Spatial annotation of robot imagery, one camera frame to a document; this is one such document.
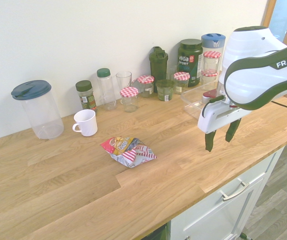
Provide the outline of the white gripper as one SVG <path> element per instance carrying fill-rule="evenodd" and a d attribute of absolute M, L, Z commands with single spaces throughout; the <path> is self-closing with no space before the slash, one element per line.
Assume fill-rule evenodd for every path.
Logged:
<path fill-rule="evenodd" d="M 251 110 L 240 107 L 231 107 L 222 100 L 205 105 L 197 124 L 198 128 L 205 133 L 205 149 L 209 152 L 212 151 L 216 130 L 228 124 L 230 125 L 225 140 L 230 142 L 241 123 L 241 118 L 251 112 Z"/>

